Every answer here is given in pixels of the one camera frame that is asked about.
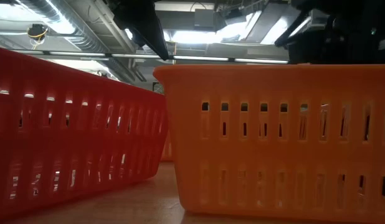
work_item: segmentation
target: plastic basket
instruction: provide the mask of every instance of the plastic basket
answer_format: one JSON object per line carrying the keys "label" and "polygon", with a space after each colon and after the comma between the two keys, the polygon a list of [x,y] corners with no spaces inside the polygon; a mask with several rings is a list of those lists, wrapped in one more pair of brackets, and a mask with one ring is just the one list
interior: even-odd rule
{"label": "plastic basket", "polygon": [[385,65],[157,68],[186,210],[385,223]]}
{"label": "plastic basket", "polygon": [[152,177],[164,96],[0,49],[0,218]]}
{"label": "plastic basket", "polygon": [[172,144],[170,142],[170,132],[168,132],[165,145],[163,146],[161,161],[173,162]]}

